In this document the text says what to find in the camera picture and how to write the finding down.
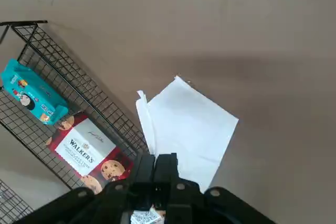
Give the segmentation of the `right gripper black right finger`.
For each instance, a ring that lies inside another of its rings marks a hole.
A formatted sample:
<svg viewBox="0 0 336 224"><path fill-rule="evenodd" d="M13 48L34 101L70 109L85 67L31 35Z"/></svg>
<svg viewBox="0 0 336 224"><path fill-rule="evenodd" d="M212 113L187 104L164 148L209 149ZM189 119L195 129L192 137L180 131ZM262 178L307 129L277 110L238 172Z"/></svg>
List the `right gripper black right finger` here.
<svg viewBox="0 0 336 224"><path fill-rule="evenodd" d="M154 206L165 223L274 223L223 187L204 193L198 183L181 179L177 154L158 156L154 170Z"/></svg>

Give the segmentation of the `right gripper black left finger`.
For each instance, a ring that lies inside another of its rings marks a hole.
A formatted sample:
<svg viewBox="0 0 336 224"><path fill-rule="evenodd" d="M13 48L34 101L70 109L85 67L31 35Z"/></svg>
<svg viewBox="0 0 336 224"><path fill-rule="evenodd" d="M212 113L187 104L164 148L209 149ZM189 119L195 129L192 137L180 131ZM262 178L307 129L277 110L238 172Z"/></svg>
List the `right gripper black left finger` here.
<svg viewBox="0 0 336 224"><path fill-rule="evenodd" d="M98 194L78 187L29 213L17 223L130 223L149 210L155 157L138 155L128 178L109 182Z"/></svg>

